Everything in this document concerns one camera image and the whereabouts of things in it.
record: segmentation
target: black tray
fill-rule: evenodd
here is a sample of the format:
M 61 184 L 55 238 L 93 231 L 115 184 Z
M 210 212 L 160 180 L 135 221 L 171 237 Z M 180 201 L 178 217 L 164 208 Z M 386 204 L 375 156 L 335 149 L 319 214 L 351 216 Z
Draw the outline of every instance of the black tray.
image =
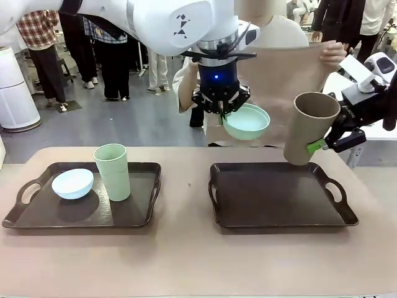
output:
M 59 174 L 77 168 L 94 173 L 94 186 L 81 199 L 64 200 L 53 192 L 52 181 Z M 112 202 L 95 163 L 55 163 L 18 192 L 16 204 L 2 226 L 21 229 L 143 227 L 151 219 L 160 191 L 161 167 L 157 163 L 128 163 L 128 172 L 131 196 L 122 202 Z M 39 184 L 40 190 L 24 204 L 22 196 L 34 184 Z
M 336 185 L 336 202 L 327 184 Z M 310 163 L 233 163 L 211 167 L 215 222 L 223 228 L 346 227 L 359 223 L 344 188 Z

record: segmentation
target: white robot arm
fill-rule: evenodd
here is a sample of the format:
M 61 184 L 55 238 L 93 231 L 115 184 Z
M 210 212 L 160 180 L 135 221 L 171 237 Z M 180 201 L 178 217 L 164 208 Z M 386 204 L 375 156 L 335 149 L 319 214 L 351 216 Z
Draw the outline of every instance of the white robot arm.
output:
M 234 0 L 1 0 L 0 35 L 24 14 L 44 9 L 99 16 L 159 54 L 193 57 L 202 79 L 193 100 L 207 112 L 236 111 L 250 97 L 239 85 L 237 61 L 255 57 L 241 51 L 259 28 L 234 15 Z

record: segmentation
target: black jacket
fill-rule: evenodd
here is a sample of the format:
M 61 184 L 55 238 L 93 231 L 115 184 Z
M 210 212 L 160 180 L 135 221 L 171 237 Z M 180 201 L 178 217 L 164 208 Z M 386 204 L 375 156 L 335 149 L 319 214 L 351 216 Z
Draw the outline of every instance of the black jacket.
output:
M 351 43 L 360 35 L 364 7 L 365 0 L 321 0 L 311 28 L 323 33 L 323 41 Z
M 60 13 L 60 21 L 63 32 L 67 33 L 84 33 L 83 17 L 81 15 L 69 16 L 68 14 Z

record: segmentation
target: plastic cup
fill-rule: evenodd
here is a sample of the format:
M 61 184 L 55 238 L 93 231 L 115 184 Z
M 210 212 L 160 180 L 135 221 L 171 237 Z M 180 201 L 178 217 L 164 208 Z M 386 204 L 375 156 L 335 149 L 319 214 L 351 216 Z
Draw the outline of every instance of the plastic cup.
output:
M 94 159 L 109 200 L 121 202 L 127 199 L 131 194 L 127 149 L 119 144 L 104 145 L 94 152 Z
M 341 112 L 338 101 L 322 93 L 303 93 L 294 102 L 284 148 L 285 159 L 296 166 L 310 162 L 308 145 L 321 140 Z

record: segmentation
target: brown paper bag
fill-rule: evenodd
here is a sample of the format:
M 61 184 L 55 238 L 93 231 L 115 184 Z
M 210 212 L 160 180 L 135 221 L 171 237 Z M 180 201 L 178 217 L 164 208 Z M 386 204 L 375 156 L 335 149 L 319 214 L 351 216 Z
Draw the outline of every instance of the brown paper bag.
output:
M 227 134 L 218 116 L 208 115 L 208 143 L 283 147 L 294 99 L 301 93 L 322 90 L 331 72 L 319 59 L 323 50 L 324 45 L 288 50 L 249 48 L 257 58 L 238 62 L 239 80 L 251 87 L 249 103 L 269 113 L 270 126 L 260 139 L 242 142 Z

